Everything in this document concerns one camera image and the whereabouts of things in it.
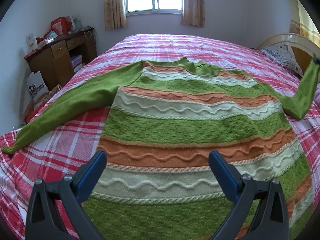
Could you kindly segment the green orange striped knit sweater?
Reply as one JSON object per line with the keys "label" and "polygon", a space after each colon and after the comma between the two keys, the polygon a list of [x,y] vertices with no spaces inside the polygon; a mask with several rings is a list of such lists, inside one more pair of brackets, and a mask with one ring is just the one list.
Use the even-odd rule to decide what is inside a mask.
{"label": "green orange striped knit sweater", "polygon": [[231,207],[208,166],[217,150],[255,179],[280,179],[294,239],[311,217],[313,189],[287,117],[307,113],[318,70],[308,68],[288,97],[242,70],[140,61],[63,94],[3,151],[16,154],[78,114],[107,106],[97,145],[107,164],[84,204],[104,237],[201,239],[216,231]]}

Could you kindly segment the red plaid bed sheet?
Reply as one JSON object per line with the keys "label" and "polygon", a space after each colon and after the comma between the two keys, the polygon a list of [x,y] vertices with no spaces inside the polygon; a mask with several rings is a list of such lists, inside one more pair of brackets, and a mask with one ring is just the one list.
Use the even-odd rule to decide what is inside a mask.
{"label": "red plaid bed sheet", "polygon": [[[303,77],[298,78],[263,52],[237,44],[187,35],[132,35],[82,67],[28,124],[60,96],[99,75],[140,61],[170,63],[181,59],[227,70],[242,70],[288,97],[295,95],[308,68],[314,64],[319,67],[319,57],[313,56]],[[311,172],[311,217],[319,203],[319,107],[314,101],[318,85],[319,70],[307,113],[301,119],[287,117],[303,147]],[[97,145],[109,111],[105,106],[78,114],[16,154],[5,153],[3,147],[12,145],[28,124],[1,136],[1,218],[18,239],[25,239],[27,209],[35,180],[59,181],[66,174],[75,174],[81,165],[86,164],[98,151]]]}

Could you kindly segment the white paper shopping bag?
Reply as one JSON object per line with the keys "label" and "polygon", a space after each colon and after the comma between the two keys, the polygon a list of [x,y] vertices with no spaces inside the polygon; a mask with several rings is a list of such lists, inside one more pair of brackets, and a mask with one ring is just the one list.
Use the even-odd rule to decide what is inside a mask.
{"label": "white paper shopping bag", "polygon": [[27,78],[27,89],[33,102],[37,102],[41,96],[48,93],[49,90],[43,80],[40,71],[32,72]]}

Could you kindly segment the brown wooden desk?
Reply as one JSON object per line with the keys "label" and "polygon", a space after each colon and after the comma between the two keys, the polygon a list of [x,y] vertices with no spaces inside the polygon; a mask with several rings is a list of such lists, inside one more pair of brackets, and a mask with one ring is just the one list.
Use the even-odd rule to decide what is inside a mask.
{"label": "brown wooden desk", "polygon": [[64,86],[74,76],[71,57],[78,55],[84,64],[97,57],[94,28],[86,27],[73,34],[60,35],[24,59],[33,73],[41,73],[45,85],[52,90],[57,85]]}

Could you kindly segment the stacked boxes in desk shelf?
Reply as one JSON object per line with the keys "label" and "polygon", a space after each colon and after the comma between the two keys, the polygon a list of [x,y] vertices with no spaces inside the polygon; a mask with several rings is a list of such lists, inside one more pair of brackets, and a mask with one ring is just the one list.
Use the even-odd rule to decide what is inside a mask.
{"label": "stacked boxes in desk shelf", "polygon": [[71,63],[72,63],[74,72],[76,73],[82,67],[82,64],[83,64],[82,55],[71,57]]}

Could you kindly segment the grey patterned pillow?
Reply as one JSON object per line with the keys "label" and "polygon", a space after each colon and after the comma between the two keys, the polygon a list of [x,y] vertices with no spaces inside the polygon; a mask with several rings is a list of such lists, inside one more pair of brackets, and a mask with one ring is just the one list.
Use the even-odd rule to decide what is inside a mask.
{"label": "grey patterned pillow", "polygon": [[303,71],[300,65],[297,63],[294,56],[289,52],[288,47],[285,44],[281,43],[265,46],[260,51],[276,61],[283,68],[295,74],[297,77],[301,78],[303,76]]}

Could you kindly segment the white card on desk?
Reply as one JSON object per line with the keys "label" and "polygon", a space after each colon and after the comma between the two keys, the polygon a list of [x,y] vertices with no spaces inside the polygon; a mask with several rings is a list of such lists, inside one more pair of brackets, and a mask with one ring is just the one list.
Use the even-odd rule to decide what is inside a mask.
{"label": "white card on desk", "polygon": [[25,41],[26,41],[26,44],[27,44],[27,51],[30,53],[32,52],[33,50],[36,50],[37,49],[37,40],[36,40],[36,37],[33,33],[27,35],[25,37]]}

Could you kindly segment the cream wooden headboard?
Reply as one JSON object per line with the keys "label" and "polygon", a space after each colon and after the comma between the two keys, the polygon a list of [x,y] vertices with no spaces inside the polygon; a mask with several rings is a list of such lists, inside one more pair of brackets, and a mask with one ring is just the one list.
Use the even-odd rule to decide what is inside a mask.
{"label": "cream wooden headboard", "polygon": [[319,47],[316,44],[309,39],[294,33],[279,34],[268,38],[257,47],[257,50],[261,50],[265,46],[281,43],[288,47],[289,52],[294,56],[297,63],[300,65],[303,74],[308,68],[313,56],[319,57]]}

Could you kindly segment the red gift bag on desk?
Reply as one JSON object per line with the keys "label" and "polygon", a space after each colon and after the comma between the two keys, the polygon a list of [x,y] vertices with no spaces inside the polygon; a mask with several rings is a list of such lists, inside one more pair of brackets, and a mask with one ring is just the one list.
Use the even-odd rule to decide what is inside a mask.
{"label": "red gift bag on desk", "polygon": [[52,31],[57,35],[67,35],[71,31],[72,23],[65,17],[59,17],[51,22]]}

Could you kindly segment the beige left curtain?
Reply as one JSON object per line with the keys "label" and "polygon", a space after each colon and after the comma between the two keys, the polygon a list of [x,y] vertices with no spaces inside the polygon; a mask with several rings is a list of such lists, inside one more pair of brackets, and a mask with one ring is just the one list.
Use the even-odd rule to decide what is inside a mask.
{"label": "beige left curtain", "polygon": [[127,28],[124,0],[104,0],[104,20],[106,30]]}

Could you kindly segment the beige curtain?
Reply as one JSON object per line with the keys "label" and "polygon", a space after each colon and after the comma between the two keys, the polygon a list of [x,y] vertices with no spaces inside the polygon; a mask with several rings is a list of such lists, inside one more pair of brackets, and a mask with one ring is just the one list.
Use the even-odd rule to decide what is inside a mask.
{"label": "beige curtain", "polygon": [[104,0],[104,20],[106,30],[127,28],[124,0]]}
{"label": "beige curtain", "polygon": [[185,26],[204,28],[204,0],[183,0],[181,24]]}

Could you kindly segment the beige right curtain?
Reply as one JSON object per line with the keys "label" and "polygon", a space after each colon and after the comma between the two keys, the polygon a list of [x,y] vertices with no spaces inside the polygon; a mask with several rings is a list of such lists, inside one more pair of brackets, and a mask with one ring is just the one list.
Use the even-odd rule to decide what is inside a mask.
{"label": "beige right curtain", "polygon": [[183,0],[181,24],[185,26],[204,28],[204,0]]}

